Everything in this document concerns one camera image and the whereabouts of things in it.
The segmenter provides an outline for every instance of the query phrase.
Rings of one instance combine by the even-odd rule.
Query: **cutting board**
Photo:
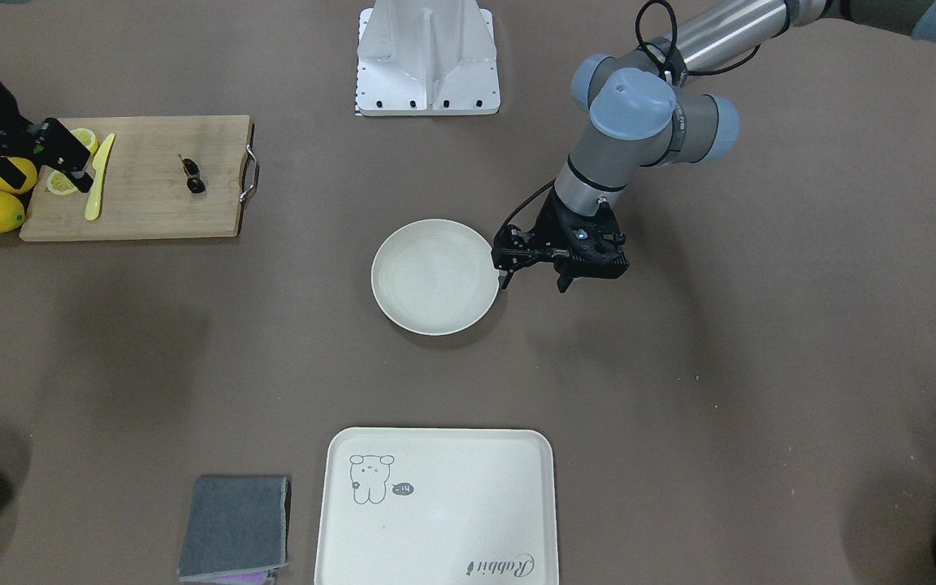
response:
[[[46,189],[43,167],[31,193],[19,237],[23,241],[156,240],[232,237],[241,226],[238,197],[244,186],[248,115],[178,115],[153,118],[68,118],[67,128],[88,128],[103,141],[115,134],[103,182],[99,219],[85,219],[89,196],[60,197]],[[201,169],[204,193],[186,189],[177,154]],[[89,173],[93,171],[89,162]]]

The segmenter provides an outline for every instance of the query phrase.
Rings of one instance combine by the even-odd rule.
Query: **knife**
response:
[[[93,156],[93,170],[96,171],[96,177],[93,178],[93,188],[89,190],[89,202],[85,203],[85,218],[90,222],[100,216],[100,202],[103,201],[103,176],[107,171],[107,159],[111,156],[111,147],[115,145],[115,134],[107,134],[103,144]]]

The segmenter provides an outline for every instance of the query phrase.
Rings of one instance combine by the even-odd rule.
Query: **gray towel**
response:
[[[204,475],[193,485],[179,581],[270,577],[287,564],[286,477]]]

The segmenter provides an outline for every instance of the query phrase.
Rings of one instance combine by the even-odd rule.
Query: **cable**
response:
[[[536,193],[532,193],[532,195],[527,197],[526,200],[523,201],[523,203],[519,204],[519,206],[516,207],[514,211],[512,211],[512,214],[509,215],[507,219],[505,219],[505,222],[500,224],[500,229],[497,230],[497,232],[499,233],[501,231],[504,231],[504,229],[508,227],[508,223],[512,223],[512,219],[515,219],[515,215],[519,215],[519,211],[524,210],[525,206],[530,205],[532,203],[532,200],[539,197],[541,193],[545,192],[545,190],[549,190],[550,188],[553,188],[553,186],[554,186],[554,179],[551,179],[546,185],[542,186],[542,188],[536,189]]]
[[[660,57],[657,57],[649,47],[657,48],[658,47],[650,41],[646,41],[642,37],[642,18],[645,16],[645,12],[652,7],[653,4],[660,5],[666,11],[666,15],[669,16],[669,47],[666,47],[666,52],[664,58],[661,60]],[[674,8],[666,0],[649,0],[638,11],[638,15],[635,16],[635,37],[638,38],[638,48],[645,52],[645,55],[649,57],[653,66],[660,72],[660,77],[666,77],[666,73],[671,71],[671,63],[674,61],[674,56],[680,54],[677,50],[677,15],[674,14]],[[750,59],[753,59],[757,55],[757,50],[761,48],[761,45],[757,45],[753,48],[753,51],[749,55],[743,57],[742,60],[739,60],[737,63],[732,63],[728,67],[721,67],[721,69],[713,71],[683,71],[683,74],[688,74],[692,77],[710,77],[712,75],[721,75],[722,73],[727,73],[737,67],[742,67],[744,64],[749,62]]]

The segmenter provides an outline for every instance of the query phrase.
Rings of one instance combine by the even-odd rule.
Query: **cartoon bear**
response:
[[[349,477],[353,479],[353,499],[357,504],[380,504],[388,491],[386,482],[396,458],[391,455],[353,455],[349,457],[352,467]]]

